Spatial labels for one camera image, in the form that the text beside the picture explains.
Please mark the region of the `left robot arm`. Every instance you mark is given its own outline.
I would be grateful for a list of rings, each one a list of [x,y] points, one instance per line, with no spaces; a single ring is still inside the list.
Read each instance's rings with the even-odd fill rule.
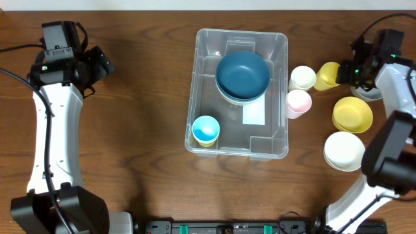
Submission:
[[[34,166],[26,195],[11,201],[12,218],[26,233],[133,233],[131,214],[110,212],[85,189],[79,164],[83,101],[114,66],[79,38],[80,23],[44,23],[42,31],[42,50],[23,79],[36,107]]]

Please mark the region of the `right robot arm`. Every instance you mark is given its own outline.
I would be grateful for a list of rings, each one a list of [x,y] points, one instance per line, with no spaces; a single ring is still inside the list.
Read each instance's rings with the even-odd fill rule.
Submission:
[[[372,43],[363,36],[352,43],[354,57],[337,71],[340,85],[380,91],[387,121],[368,145],[359,179],[311,225],[311,233],[383,233],[366,219],[384,204],[403,201],[415,190],[415,64],[402,57],[404,33],[382,29]]]

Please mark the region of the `yellow cup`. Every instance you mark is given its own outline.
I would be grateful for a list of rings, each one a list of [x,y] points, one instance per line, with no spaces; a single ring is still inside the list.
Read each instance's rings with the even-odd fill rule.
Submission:
[[[325,91],[338,86],[336,78],[339,66],[336,62],[325,63],[317,72],[317,80],[313,87],[318,91]]]
[[[208,147],[211,147],[216,142],[216,140],[218,139],[218,136],[215,136],[214,138],[210,140],[202,140],[196,136],[194,138],[199,145],[201,145],[202,147],[208,148]]]

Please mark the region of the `light blue cup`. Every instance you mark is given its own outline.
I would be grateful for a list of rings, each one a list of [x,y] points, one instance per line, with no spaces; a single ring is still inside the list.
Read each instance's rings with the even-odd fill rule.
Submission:
[[[212,116],[200,116],[192,124],[192,134],[198,142],[214,142],[220,134],[220,124]]]

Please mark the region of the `cream large bowl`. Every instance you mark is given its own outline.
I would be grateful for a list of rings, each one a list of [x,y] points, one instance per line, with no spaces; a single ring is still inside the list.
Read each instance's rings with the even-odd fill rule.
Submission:
[[[227,101],[227,102],[229,102],[230,104],[233,104],[233,105],[238,105],[238,106],[243,106],[243,105],[249,105],[249,104],[252,104],[252,103],[255,103],[256,101],[260,101],[260,100],[263,100],[264,99],[264,97],[265,97],[265,94],[262,94],[261,96],[259,96],[259,97],[257,97],[257,98],[255,98],[255,99],[253,99],[253,100],[249,100],[249,101],[239,101],[239,100],[236,100],[236,99],[233,99],[233,98],[231,98],[231,97],[229,97],[229,96],[227,96],[223,91],[221,91],[220,90],[220,95]]]

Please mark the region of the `blue bowl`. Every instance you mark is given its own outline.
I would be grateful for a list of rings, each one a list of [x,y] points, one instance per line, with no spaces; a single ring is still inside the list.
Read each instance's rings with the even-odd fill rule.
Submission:
[[[266,62],[251,51],[234,51],[224,56],[215,75],[216,84],[234,98],[254,98],[270,85],[270,70]]]
[[[219,85],[218,84],[216,84],[216,87],[217,87],[217,89],[218,89],[218,91],[220,92],[220,90],[221,91],[223,91],[220,87],[219,87]],[[239,100],[239,101],[249,101],[249,100],[253,100],[253,99],[255,99],[255,98],[258,98],[259,96],[261,96],[261,95],[259,95],[259,96],[256,96],[256,97],[253,97],[253,98],[249,98],[249,99],[241,99],[241,98],[237,98],[237,97],[232,97],[231,95],[229,95],[229,94],[227,94],[227,93],[225,93],[227,96],[229,96],[230,98],[233,98],[233,99],[236,99],[236,100]]]

